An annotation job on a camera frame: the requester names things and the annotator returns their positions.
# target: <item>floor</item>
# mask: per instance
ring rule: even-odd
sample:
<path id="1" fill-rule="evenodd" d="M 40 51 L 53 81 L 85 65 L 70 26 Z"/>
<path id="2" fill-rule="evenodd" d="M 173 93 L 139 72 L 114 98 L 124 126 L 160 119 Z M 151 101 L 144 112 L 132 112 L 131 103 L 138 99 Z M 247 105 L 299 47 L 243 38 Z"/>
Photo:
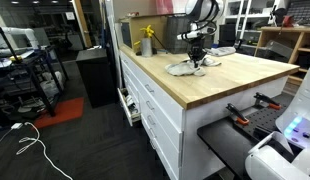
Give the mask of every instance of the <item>floor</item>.
<path id="1" fill-rule="evenodd" d="M 169 179 L 147 143 L 142 128 L 131 128 L 123 120 L 119 104 L 92 109 L 74 62 L 65 63 L 70 75 L 61 100 L 84 97 L 81 118 L 40 130 L 47 155 L 73 179 L 159 180 Z M 0 132 L 0 138 L 6 131 Z M 66 179 L 51 167 L 40 144 L 23 154 L 15 153 L 25 144 L 18 141 L 34 137 L 30 127 L 12 131 L 0 144 L 0 179 Z"/>

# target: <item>white cabinet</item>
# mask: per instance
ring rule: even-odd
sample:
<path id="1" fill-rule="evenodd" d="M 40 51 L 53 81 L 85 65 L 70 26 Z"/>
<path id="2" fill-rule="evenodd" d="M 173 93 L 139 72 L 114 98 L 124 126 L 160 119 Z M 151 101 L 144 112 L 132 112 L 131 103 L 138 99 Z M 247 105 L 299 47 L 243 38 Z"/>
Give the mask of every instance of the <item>white cabinet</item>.
<path id="1" fill-rule="evenodd" d="M 183 108 L 123 52 L 120 53 L 124 83 L 140 112 L 150 143 L 160 157 L 170 179 L 180 179 L 183 149 Z M 123 106 L 129 123 L 135 119 Z"/>

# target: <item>power cord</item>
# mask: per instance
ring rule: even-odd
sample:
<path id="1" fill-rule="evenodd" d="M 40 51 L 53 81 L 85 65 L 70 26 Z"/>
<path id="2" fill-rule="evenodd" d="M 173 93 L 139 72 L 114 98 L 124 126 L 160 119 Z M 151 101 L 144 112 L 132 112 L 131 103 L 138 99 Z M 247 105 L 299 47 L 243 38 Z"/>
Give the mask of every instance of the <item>power cord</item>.
<path id="1" fill-rule="evenodd" d="M 0 139 L 0 143 L 3 141 L 3 139 L 12 131 L 13 129 L 10 129 L 7 131 L 7 133 L 4 134 L 4 136 Z"/>
<path id="2" fill-rule="evenodd" d="M 46 154 L 46 146 L 45 144 L 43 143 L 43 141 L 39 140 L 39 137 L 40 137 L 40 134 L 39 134 L 39 131 L 38 129 L 30 122 L 26 122 L 24 123 L 24 125 L 31 125 L 33 126 L 33 128 L 36 130 L 37 132 L 37 138 L 30 138 L 30 137 L 24 137 L 22 138 L 21 140 L 19 140 L 19 143 L 23 143 L 23 142 L 27 142 L 27 141 L 32 141 L 30 144 L 28 144 L 27 146 L 21 148 L 19 151 L 17 151 L 16 155 L 20 155 L 22 154 L 24 151 L 26 151 L 29 147 L 31 147 L 32 145 L 34 145 L 36 142 L 40 142 L 43 146 L 43 153 L 44 153 L 44 156 L 45 158 L 51 163 L 51 165 L 56 169 L 58 170 L 60 173 L 62 173 L 65 177 L 67 177 L 68 179 L 70 180 L 73 180 L 73 178 L 71 178 L 69 175 L 67 175 L 66 173 L 64 173 L 61 169 L 59 169 L 58 167 L 55 166 L 55 164 L 52 162 L 52 160 L 50 160 Z"/>
<path id="3" fill-rule="evenodd" d="M 72 177 L 70 177 L 69 175 L 67 175 L 66 173 L 64 173 L 61 169 L 59 169 L 57 166 L 55 166 L 55 164 L 52 162 L 51 159 L 49 159 L 49 157 L 47 156 L 46 154 L 46 146 L 45 144 L 43 143 L 43 141 L 39 140 L 40 138 L 40 133 L 38 131 L 38 129 L 34 126 L 34 124 L 30 123 L 30 122 L 25 122 L 24 125 L 31 125 L 37 132 L 37 137 L 36 138 L 30 138 L 30 137 L 24 137 L 22 138 L 21 140 L 19 140 L 18 142 L 19 143 L 23 143 L 23 142 L 27 142 L 27 141 L 32 141 L 31 143 L 29 143 L 27 146 L 24 146 L 23 148 L 21 148 L 20 150 L 18 150 L 16 152 L 16 155 L 20 155 L 22 154 L 23 152 L 25 152 L 29 147 L 31 147 L 32 145 L 34 145 L 35 143 L 37 142 L 40 142 L 41 145 L 43 146 L 43 153 L 44 153 L 44 156 L 45 158 L 50 162 L 50 164 L 53 166 L 53 168 L 55 168 L 56 170 L 58 170 L 61 174 L 63 174 L 65 177 L 67 177 L 68 179 L 70 180 L 73 180 Z M 15 123 L 11 129 L 4 134 L 4 136 L 0 139 L 0 143 L 2 142 L 2 140 L 12 131 L 12 130 L 15 130 L 15 129 L 20 129 L 21 127 L 23 126 L 22 123 Z"/>

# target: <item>black trash can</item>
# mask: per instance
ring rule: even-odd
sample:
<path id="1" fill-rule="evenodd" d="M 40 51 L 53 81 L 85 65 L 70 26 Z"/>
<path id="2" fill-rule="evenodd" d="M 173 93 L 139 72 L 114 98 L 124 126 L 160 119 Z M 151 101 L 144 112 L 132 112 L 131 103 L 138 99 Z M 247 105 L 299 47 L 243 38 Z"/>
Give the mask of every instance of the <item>black trash can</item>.
<path id="1" fill-rule="evenodd" d="M 80 51 L 76 63 L 93 108 L 117 101 L 113 80 L 115 77 L 112 77 L 106 50 Z"/>

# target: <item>blue light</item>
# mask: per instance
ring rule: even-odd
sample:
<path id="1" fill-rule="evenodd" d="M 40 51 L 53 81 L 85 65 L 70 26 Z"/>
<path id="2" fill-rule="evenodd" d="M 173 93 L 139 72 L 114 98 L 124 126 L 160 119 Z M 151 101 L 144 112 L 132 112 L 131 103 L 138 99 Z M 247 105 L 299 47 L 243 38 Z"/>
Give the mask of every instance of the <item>blue light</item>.
<path id="1" fill-rule="evenodd" d="M 294 128 L 296 128 L 296 126 L 297 126 L 297 124 L 291 123 L 291 124 L 289 125 L 289 128 L 294 129 Z"/>
<path id="2" fill-rule="evenodd" d="M 286 129 L 285 133 L 290 134 L 292 132 L 292 129 Z"/>
<path id="3" fill-rule="evenodd" d="M 299 124 L 301 121 L 302 121 L 302 117 L 297 116 L 293 122 Z"/>

